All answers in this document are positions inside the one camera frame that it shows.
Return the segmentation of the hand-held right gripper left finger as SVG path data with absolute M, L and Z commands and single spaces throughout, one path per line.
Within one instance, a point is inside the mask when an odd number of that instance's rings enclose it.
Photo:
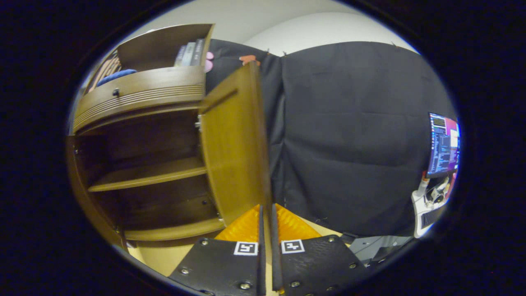
M 265 295 L 261 205 L 247 210 L 214 238 L 199 238 L 169 278 L 207 296 Z

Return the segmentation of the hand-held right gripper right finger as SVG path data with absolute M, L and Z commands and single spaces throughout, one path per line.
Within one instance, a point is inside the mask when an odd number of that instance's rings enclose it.
M 270 233 L 272 288 L 280 296 L 337 296 L 368 273 L 340 234 L 319 232 L 276 203 Z

